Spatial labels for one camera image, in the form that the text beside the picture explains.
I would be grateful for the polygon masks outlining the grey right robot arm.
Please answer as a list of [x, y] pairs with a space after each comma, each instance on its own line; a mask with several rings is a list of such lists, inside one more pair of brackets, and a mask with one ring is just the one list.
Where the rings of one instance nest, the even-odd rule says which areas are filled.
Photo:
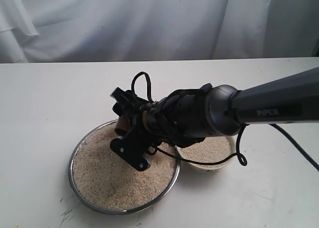
[[143, 151], [166, 142], [181, 148], [206, 137], [233, 136], [247, 124], [307, 123], [319, 119], [317, 68], [246, 90], [205, 84], [179, 89], [160, 101], [139, 98], [133, 89], [112, 93], [113, 111], [130, 129], [114, 139], [113, 151]]

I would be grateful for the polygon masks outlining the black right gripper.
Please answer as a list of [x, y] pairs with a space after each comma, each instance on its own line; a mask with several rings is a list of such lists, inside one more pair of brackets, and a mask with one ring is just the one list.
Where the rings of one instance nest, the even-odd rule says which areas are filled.
[[143, 114], [146, 112], [149, 105], [148, 101], [137, 98], [131, 91], [124, 91], [119, 87], [115, 88], [115, 90], [111, 93], [111, 97], [116, 101], [112, 108], [113, 112], [115, 112], [118, 117], [125, 115], [129, 119], [131, 126], [130, 131], [137, 130], [145, 138], [150, 140], [150, 147], [162, 144], [160, 138], [149, 132], [144, 125]]

